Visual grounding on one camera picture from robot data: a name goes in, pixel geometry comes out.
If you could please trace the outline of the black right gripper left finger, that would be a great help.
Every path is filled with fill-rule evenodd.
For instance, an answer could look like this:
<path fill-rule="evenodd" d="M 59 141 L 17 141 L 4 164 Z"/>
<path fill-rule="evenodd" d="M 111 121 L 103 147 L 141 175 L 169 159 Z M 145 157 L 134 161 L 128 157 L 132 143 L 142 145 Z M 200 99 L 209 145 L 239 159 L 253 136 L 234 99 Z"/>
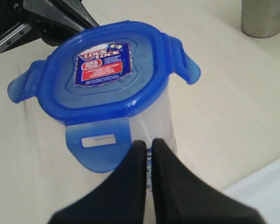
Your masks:
<path fill-rule="evenodd" d="M 142 224 L 146 197 L 146 144 L 132 143 L 128 153 L 98 187 L 55 212 L 50 224 Z"/>

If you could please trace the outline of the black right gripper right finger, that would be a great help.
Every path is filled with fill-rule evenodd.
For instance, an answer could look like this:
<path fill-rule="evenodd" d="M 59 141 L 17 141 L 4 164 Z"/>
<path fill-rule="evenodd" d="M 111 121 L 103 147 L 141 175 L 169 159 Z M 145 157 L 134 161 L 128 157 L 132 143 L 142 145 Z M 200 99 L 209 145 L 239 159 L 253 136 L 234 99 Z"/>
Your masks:
<path fill-rule="evenodd" d="M 264 224 L 260 213 L 206 184 L 163 139 L 152 143 L 152 192 L 158 224 Z"/>

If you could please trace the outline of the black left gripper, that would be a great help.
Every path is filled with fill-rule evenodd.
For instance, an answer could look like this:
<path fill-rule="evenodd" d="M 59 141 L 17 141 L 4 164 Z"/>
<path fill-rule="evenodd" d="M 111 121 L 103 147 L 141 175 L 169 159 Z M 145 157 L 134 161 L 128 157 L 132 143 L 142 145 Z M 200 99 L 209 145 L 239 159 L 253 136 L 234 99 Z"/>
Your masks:
<path fill-rule="evenodd" d="M 50 46 L 65 41 L 65 35 L 32 28 L 32 20 L 77 33 L 99 26 L 80 0 L 0 0 L 0 54 L 39 38 Z"/>

